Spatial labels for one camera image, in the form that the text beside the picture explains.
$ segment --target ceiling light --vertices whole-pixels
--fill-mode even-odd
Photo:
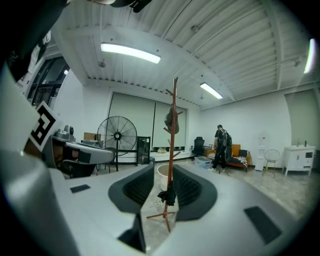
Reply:
[[[313,68],[315,55],[316,55],[316,41],[314,39],[310,39],[308,59],[305,64],[305,68],[303,72],[304,74],[309,73]]]
[[[156,64],[159,63],[161,59],[160,56],[154,55],[143,50],[138,50],[128,46],[107,42],[103,42],[101,44],[101,51],[108,53],[130,55]]]
[[[216,97],[217,99],[222,99],[223,97],[217,93],[214,89],[212,89],[209,85],[207,85],[205,82],[203,82],[202,84],[200,84],[200,87],[202,89],[205,89],[208,93],[211,93],[214,97]]]

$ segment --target window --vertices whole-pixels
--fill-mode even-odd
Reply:
[[[37,107],[44,101],[54,108],[62,82],[70,68],[63,57],[48,59],[36,75],[28,94],[28,100]]]

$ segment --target wooden coat rack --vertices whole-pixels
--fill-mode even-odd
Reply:
[[[169,184],[171,183],[171,180],[172,180],[172,167],[173,167],[174,158],[181,153],[179,151],[178,153],[174,154],[176,119],[177,119],[178,115],[180,115],[182,113],[182,112],[177,113],[177,111],[176,111],[177,81],[178,81],[178,77],[173,80],[173,92],[169,91],[168,89],[166,90],[169,94],[172,95],[172,98],[173,98],[173,100],[172,100],[171,131],[168,130],[166,127],[163,128],[164,130],[166,130],[168,133],[171,134],[171,139],[168,140],[168,142],[170,144],[170,159],[169,159],[168,180],[167,180],[167,184],[166,184],[167,191],[169,189]],[[168,231],[171,232],[169,221],[168,221],[168,214],[175,214],[175,212],[174,211],[167,212],[167,211],[168,211],[168,205],[167,205],[167,202],[165,202],[163,213],[148,216],[146,218],[150,219],[150,218],[162,216],[165,219],[165,223],[168,228]]]

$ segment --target white cabinet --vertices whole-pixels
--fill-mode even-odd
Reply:
[[[286,146],[284,150],[284,166],[285,175],[288,171],[304,171],[311,173],[314,157],[315,146]]]

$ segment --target office chair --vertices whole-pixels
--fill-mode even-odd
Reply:
[[[205,140],[202,137],[196,137],[194,146],[191,146],[191,152],[197,156],[202,156],[205,153],[204,144]]]

